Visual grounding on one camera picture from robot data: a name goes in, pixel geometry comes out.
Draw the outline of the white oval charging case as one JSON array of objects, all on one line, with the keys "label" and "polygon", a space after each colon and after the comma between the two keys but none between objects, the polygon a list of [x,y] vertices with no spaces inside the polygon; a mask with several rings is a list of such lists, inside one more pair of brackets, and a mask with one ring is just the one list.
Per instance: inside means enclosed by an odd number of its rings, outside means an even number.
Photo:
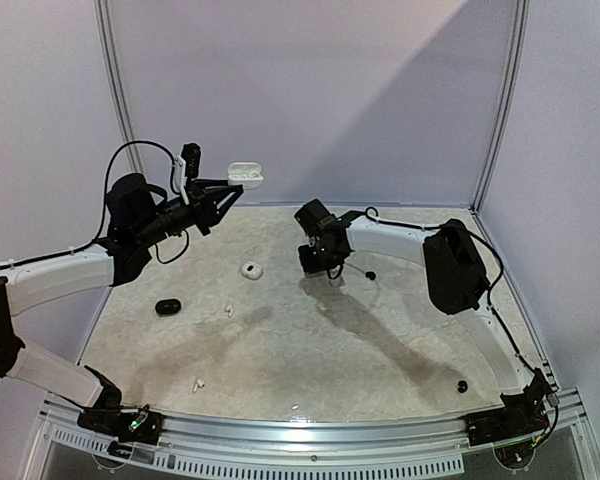
[{"label": "white oval charging case", "polygon": [[234,162],[227,168],[227,181],[231,186],[244,190],[257,189],[264,181],[262,166],[256,162]]}]

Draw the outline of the black charging case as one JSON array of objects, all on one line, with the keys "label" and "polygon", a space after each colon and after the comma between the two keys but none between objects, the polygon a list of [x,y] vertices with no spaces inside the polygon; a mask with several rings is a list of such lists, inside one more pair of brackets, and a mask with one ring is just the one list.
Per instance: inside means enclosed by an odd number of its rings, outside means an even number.
[{"label": "black charging case", "polygon": [[181,311],[182,304],[178,299],[163,299],[155,304],[155,312],[158,316],[172,316]]}]

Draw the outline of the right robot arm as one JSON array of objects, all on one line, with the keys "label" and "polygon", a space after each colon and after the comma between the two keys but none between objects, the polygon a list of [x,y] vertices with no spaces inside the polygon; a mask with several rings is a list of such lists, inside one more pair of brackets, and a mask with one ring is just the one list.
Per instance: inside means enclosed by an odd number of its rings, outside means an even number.
[{"label": "right robot arm", "polygon": [[294,215],[307,238],[298,255],[305,274],[342,270],[353,253],[374,253],[423,267],[429,300],[463,323],[493,371],[502,405],[478,421],[507,436],[546,428],[547,408],[557,405],[541,368],[522,355],[494,307],[479,248],[488,244],[459,219],[438,225],[410,224],[379,217],[373,207],[340,216],[314,199]]}]

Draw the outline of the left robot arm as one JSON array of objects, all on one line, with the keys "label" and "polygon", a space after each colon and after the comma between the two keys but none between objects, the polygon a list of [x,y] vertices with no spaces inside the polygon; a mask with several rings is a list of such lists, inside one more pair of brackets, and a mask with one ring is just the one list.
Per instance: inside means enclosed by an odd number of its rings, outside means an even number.
[{"label": "left robot arm", "polygon": [[105,195],[109,226],[104,237],[83,250],[26,264],[0,265],[0,378],[21,380],[90,408],[91,419],[108,434],[128,426],[116,386],[95,371],[24,341],[14,317],[74,293],[117,287],[137,279],[161,241],[195,227],[209,234],[244,189],[227,180],[187,180],[168,198],[139,173],[117,180]]}]

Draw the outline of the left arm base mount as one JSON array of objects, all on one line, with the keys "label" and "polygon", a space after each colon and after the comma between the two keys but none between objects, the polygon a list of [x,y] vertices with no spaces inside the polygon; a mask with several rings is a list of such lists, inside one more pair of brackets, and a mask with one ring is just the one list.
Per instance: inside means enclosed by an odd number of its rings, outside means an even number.
[{"label": "left arm base mount", "polygon": [[108,435],[121,443],[157,445],[166,417],[143,407],[113,409],[87,408],[77,420],[77,425],[92,432]]}]

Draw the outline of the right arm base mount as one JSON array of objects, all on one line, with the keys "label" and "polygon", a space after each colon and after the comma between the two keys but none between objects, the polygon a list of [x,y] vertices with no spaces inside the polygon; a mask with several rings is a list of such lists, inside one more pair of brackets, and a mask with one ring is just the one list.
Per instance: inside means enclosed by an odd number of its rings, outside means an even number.
[{"label": "right arm base mount", "polygon": [[466,414],[464,431],[471,446],[484,445],[544,430],[549,419],[543,393],[502,394],[502,406]]}]

